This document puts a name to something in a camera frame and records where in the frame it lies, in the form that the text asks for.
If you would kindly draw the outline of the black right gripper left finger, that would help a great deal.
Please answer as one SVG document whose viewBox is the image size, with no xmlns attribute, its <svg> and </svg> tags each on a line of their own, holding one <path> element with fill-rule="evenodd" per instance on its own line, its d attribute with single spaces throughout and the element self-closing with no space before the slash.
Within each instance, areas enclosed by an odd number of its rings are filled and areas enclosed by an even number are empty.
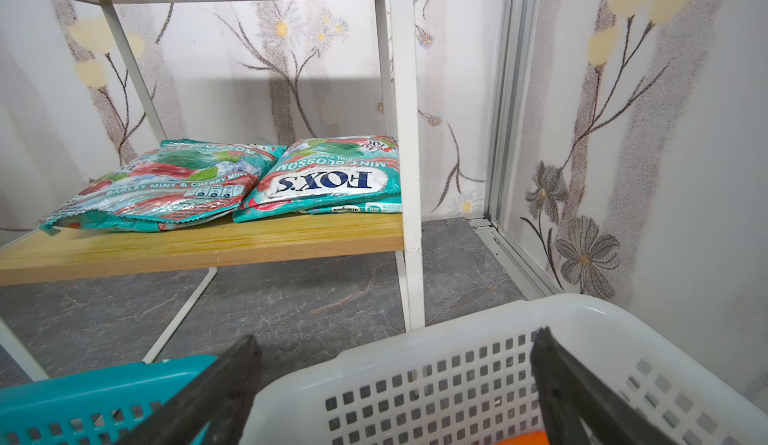
<svg viewBox="0 0 768 445">
<path fill-rule="evenodd" d="M 120 438 L 120 444 L 237 444 L 261 383 L 259 346 L 254 336 L 239 338 L 197 378 L 146 420 Z"/>
</svg>

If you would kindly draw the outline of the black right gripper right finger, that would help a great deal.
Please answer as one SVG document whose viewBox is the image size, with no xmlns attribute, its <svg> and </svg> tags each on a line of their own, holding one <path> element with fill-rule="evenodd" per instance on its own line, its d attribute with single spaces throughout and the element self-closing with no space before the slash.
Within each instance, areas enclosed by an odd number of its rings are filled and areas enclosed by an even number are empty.
<svg viewBox="0 0 768 445">
<path fill-rule="evenodd" d="M 671 444 L 566 350 L 548 327 L 539 329 L 530 353 L 539 408 L 551 444 Z"/>
</svg>

